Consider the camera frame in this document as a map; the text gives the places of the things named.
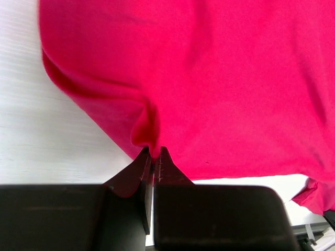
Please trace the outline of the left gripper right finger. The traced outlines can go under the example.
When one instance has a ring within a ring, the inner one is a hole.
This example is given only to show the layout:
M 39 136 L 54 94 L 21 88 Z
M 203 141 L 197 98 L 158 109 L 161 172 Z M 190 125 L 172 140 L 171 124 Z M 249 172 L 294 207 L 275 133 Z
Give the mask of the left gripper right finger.
M 155 163 L 153 208 L 157 250 L 299 250 L 273 189 L 196 185 L 166 147 Z

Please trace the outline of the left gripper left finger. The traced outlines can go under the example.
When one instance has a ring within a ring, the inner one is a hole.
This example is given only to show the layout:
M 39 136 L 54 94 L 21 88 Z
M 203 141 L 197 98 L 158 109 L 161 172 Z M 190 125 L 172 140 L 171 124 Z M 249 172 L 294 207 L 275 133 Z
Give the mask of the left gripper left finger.
M 102 184 L 2 185 L 1 250 L 144 250 L 152 159 Z

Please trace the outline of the magenta t shirt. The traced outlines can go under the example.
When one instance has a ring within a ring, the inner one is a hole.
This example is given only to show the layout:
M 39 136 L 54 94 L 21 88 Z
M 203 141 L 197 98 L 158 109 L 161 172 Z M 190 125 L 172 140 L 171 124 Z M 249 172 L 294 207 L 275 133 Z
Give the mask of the magenta t shirt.
M 51 80 L 191 180 L 303 174 L 334 209 L 334 1 L 40 1 Z

